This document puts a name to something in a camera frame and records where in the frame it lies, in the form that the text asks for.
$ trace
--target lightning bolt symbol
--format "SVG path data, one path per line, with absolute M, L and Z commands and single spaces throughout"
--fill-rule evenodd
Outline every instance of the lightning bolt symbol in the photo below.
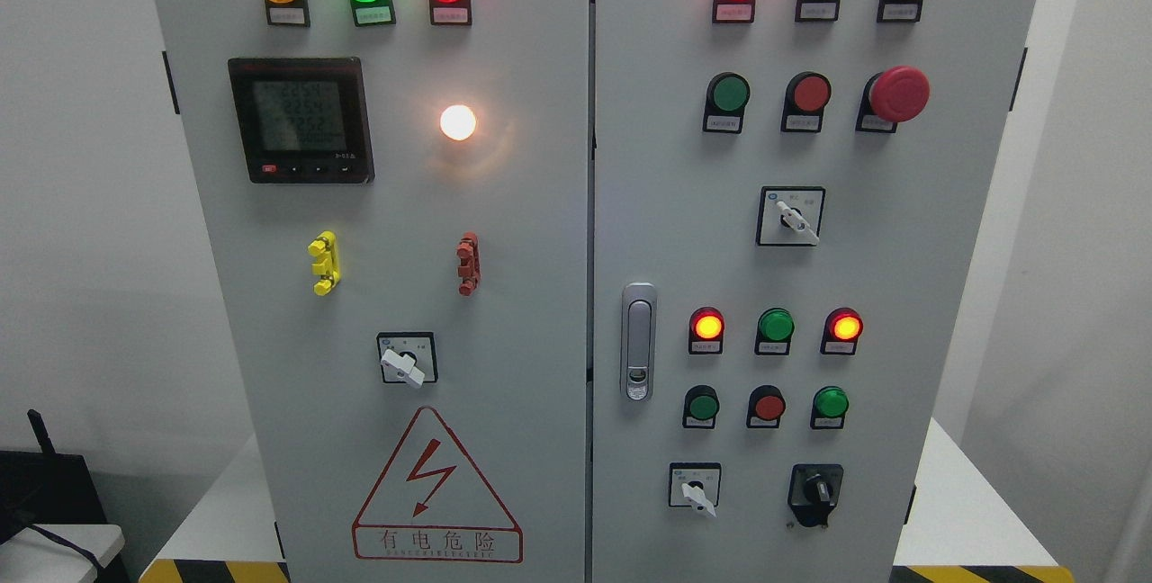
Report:
M 432 495 L 435 495 L 435 492 L 439 491 L 441 486 L 444 486 L 444 483 L 448 480 L 449 476 L 452 476 L 452 471 L 456 470 L 455 465 L 450 465 L 447 468 L 430 470 L 427 472 L 420 472 L 420 469 L 424 468 L 424 464 L 432 459 L 432 455 L 439 447 L 440 447 L 440 440 L 432 439 L 431 441 L 429 441 L 427 447 L 424 448 L 424 454 L 420 455 L 420 459 L 416 461 L 416 465 L 412 467 L 412 471 L 408 474 L 408 478 L 404 480 L 404 482 L 416 482 L 417 479 L 424 479 L 424 477 L 432 477 L 435 475 L 440 476 L 440 482 L 435 483 L 435 486 L 433 486 L 432 491 L 429 492 L 427 498 L 424 498 L 423 502 L 416 502 L 416 508 L 412 510 L 412 517 L 416 517 L 422 513 L 429 510 L 427 501 L 432 499 Z

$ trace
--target green push button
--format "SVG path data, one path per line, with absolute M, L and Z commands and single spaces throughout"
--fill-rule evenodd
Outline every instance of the green push button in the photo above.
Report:
M 783 342 L 791 338 L 796 328 L 791 313 L 783 309 L 770 309 L 760 316 L 760 335 L 770 342 Z
M 688 414 L 692 415 L 694 419 L 697 421 L 708 421 L 717 416 L 720 411 L 720 401 L 708 395 L 697 396 L 692 399 L 691 403 L 688 403 Z
M 720 111 L 733 113 L 744 108 L 749 96 L 751 96 L 751 90 L 741 75 L 728 71 L 723 75 L 717 75 L 712 80 L 712 104 L 715 104 Z
M 816 411 L 821 417 L 842 417 L 848 411 L 848 395 L 840 387 L 824 387 L 816 393 Z

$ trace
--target gray metal panel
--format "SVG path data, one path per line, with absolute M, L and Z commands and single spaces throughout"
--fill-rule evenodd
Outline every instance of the gray metal panel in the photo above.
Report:
M 290 29 L 266 25 L 262 0 L 157 0 L 293 581 L 581 581 L 588 0 L 472 0 L 467 29 L 395 1 L 394 26 L 357 29 L 348 0 L 310 0 L 312 26 Z M 363 62 L 376 182 L 251 184 L 227 59 L 344 55 Z M 479 119 L 465 144 L 438 129 L 456 103 Z M 305 247 L 324 229 L 343 280 L 320 298 Z M 484 268 L 470 298 L 456 293 L 465 230 Z M 434 332 L 439 383 L 385 386 L 385 331 Z M 354 558 L 353 521 L 425 404 L 523 528 L 523 563 Z
M 796 24 L 795 0 L 756 23 L 712 25 L 711 0 L 597 0 L 596 581 L 887 581 L 943 364 L 1033 0 L 925 0 L 918 24 L 877 24 L 842 0 L 834 24 Z M 867 80 L 912 63 L 932 99 L 894 136 L 855 132 Z M 803 70 L 833 83 L 824 131 L 779 131 Z M 743 134 L 700 132 L 718 71 L 751 83 Z M 827 189 L 817 248 L 758 248 L 761 186 Z M 620 393 L 620 296 L 660 294 L 647 401 Z M 721 356 L 689 356 L 689 316 L 727 319 Z M 790 356 L 755 356 L 758 317 L 794 313 Z M 825 317 L 864 319 L 856 356 L 821 356 Z M 681 427 L 688 387 L 721 400 L 717 429 Z M 760 385 L 779 430 L 749 430 Z M 843 431 L 812 431 L 821 386 L 851 400 Z M 669 508 L 670 462 L 720 462 L 718 518 Z M 791 467 L 839 463 L 828 529 L 789 528 Z

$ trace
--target black device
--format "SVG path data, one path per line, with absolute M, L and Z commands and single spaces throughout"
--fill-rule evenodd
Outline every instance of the black device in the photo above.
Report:
M 229 59 L 255 183 L 365 183 L 376 176 L 358 58 Z
M 44 418 L 36 410 L 28 411 L 28 421 L 40 452 L 0 450 L 0 543 L 32 524 L 107 524 L 84 457 L 56 453 Z M 83 548 L 43 529 L 33 527 L 33 530 L 66 547 Z M 128 570 L 118 555 L 100 571 L 96 583 L 128 583 Z

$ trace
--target red terminal connector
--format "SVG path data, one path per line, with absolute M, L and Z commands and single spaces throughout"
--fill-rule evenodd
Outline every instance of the red terminal connector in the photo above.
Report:
M 456 256 L 460 258 L 460 266 L 456 268 L 456 275 L 461 280 L 460 293 L 468 297 L 480 286 L 480 241 L 476 233 L 464 233 L 456 244 Z

